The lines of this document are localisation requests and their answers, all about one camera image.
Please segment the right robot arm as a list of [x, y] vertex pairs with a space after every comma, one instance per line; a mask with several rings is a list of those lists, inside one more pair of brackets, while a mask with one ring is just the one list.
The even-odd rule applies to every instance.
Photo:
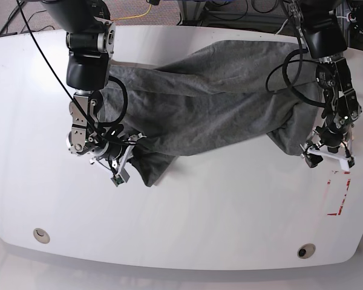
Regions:
[[[103, 1], [42, 1], [47, 13], [66, 31], [69, 49], [66, 82], [62, 85], [75, 90], [70, 94], [71, 130], [67, 136], [70, 153], [90, 154], [92, 164], [98, 163], [111, 172], [116, 184], [129, 180], [125, 164], [141, 133], [128, 135], [122, 120], [128, 109], [125, 85], [110, 75], [114, 53], [116, 25]], [[100, 121], [103, 107], [101, 89], [109, 82], [122, 91], [120, 115], [113, 121]]]

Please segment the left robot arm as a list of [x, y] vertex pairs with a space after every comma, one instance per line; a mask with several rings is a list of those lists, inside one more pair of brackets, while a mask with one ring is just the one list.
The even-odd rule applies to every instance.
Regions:
[[[299, 45], [280, 65], [284, 83], [302, 102], [323, 110], [324, 123], [315, 127], [307, 141], [300, 146], [301, 156], [310, 168], [328, 157], [338, 160], [341, 169], [349, 172], [355, 164], [352, 129], [362, 108], [344, 57], [347, 44], [334, 12], [341, 2], [291, 1], [285, 5], [280, 1], [279, 4]], [[316, 64], [315, 79], [322, 89], [324, 101], [307, 98], [295, 88], [296, 80], [288, 77], [289, 64], [296, 62], [302, 67], [306, 54], [310, 54], [311, 61]]]

